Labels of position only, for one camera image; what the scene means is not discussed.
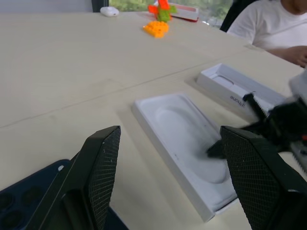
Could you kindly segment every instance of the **window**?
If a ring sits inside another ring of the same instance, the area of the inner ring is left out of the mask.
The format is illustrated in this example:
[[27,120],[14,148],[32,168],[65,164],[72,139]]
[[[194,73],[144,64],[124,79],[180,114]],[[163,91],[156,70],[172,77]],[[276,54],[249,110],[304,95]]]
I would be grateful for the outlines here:
[[[120,11],[147,11],[155,0],[110,0],[110,5]],[[200,9],[200,20],[220,28],[233,0],[169,0],[169,2]]]

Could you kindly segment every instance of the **person's hand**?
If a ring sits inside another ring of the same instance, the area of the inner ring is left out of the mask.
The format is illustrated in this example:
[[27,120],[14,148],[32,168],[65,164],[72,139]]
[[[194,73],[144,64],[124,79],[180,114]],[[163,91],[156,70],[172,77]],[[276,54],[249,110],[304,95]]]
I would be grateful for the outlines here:
[[283,49],[280,51],[280,57],[305,68],[307,66],[307,46],[294,46]]

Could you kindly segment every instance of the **black chair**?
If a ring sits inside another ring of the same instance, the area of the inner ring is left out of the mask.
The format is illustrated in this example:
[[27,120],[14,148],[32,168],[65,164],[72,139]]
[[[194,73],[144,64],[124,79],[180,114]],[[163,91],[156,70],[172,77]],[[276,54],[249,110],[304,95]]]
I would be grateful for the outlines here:
[[258,0],[234,0],[234,3],[230,7],[223,24],[221,26],[221,30],[227,32],[231,24],[237,18],[237,16],[250,4]]

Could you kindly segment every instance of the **person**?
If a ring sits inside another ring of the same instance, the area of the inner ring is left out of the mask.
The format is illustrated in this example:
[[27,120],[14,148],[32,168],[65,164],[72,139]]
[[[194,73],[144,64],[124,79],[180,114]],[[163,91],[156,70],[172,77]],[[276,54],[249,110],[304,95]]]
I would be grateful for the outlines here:
[[227,33],[307,66],[307,0],[255,1],[239,14]]

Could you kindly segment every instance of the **person's arm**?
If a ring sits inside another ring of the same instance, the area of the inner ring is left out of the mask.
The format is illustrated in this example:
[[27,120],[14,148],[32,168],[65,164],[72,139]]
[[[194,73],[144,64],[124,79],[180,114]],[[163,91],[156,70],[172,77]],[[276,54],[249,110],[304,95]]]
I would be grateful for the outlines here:
[[287,60],[303,68],[307,66],[307,46],[294,46],[290,48],[270,49],[267,52]]
[[269,52],[270,54],[277,56],[277,57],[285,59],[285,57],[284,57],[285,50],[286,49],[280,48],[280,49],[268,49],[266,51]]
[[257,10],[259,3],[255,2],[247,6],[235,19],[227,33],[246,39],[253,44],[256,34]]

